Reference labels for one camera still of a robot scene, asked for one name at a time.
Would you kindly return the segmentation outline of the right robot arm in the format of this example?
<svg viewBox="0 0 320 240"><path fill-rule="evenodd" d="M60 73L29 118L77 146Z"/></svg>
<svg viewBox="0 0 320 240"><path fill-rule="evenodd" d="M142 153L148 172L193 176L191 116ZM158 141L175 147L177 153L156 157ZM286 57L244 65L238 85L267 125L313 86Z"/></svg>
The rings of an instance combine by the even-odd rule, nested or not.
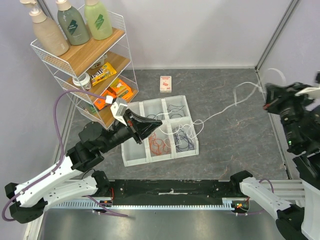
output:
<svg viewBox="0 0 320 240"><path fill-rule="evenodd" d="M235 197L245 195L258 203L274 220L286 240L320 238L320 107L307 106L320 97L320 89L301 82L287 86L265 85L264 110L278 115L287 142L287 152L304 189L300 207L276 196L246 170L231 176L229 191Z"/></svg>

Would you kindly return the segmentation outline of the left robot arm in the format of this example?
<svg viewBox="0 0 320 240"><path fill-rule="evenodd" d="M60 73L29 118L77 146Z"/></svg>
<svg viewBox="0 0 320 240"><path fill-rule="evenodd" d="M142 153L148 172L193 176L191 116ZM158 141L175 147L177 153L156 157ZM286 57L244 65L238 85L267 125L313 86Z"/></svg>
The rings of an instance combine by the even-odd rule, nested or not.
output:
<svg viewBox="0 0 320 240"><path fill-rule="evenodd" d="M4 189L9 201L2 210L6 222L29 223L39 218L50 207L76 197L104 197L111 184L104 171L75 184L63 184L94 168L104 160L103 153L129 139L141 144L163 122L140 116L130 109L124 112L124 122L115 120L105 129L99 122L85 125L78 134L80 141L67 152L62 152L57 163L25 183L8 183Z"/></svg>

